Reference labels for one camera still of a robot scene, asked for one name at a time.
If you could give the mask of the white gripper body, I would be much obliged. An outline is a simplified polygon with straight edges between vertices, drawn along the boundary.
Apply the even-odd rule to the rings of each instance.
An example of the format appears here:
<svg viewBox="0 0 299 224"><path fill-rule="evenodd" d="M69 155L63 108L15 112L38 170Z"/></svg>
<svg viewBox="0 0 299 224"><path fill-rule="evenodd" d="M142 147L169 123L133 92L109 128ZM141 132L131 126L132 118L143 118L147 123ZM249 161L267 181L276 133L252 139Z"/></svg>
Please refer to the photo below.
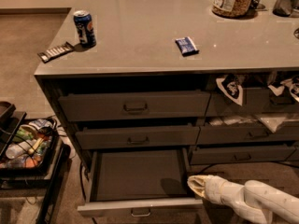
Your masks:
<svg viewBox="0 0 299 224"><path fill-rule="evenodd" d="M232 208L242 208L244 186L230 182L216 175L209 175L205 181L205 198L214 204L223 204Z"/></svg>

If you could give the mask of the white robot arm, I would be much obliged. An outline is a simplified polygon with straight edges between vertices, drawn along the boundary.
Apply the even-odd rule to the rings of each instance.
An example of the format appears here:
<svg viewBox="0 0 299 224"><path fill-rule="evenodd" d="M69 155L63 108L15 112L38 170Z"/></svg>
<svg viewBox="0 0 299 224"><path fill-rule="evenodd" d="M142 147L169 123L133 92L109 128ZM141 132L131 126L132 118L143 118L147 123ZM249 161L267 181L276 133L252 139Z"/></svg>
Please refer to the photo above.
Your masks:
<svg viewBox="0 0 299 224"><path fill-rule="evenodd" d="M299 224L299 199L261 181L249 180L241 185L217 175L192 175L187 183L196 195L229 206L254 224L271 224L274 214L290 224Z"/></svg>

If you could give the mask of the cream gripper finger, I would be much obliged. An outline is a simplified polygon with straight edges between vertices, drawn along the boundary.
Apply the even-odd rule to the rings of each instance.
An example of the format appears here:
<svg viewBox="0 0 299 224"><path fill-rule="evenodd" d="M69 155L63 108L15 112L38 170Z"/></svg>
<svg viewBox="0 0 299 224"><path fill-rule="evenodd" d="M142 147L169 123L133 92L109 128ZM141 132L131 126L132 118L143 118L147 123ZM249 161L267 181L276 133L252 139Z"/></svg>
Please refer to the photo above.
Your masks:
<svg viewBox="0 0 299 224"><path fill-rule="evenodd" d="M206 198L206 191L205 189L200 186L200 187L191 187L191 190L201 198Z"/></svg>
<svg viewBox="0 0 299 224"><path fill-rule="evenodd" d="M191 175L188 177L188 185L204 186L205 183L211 178L210 175Z"/></svg>

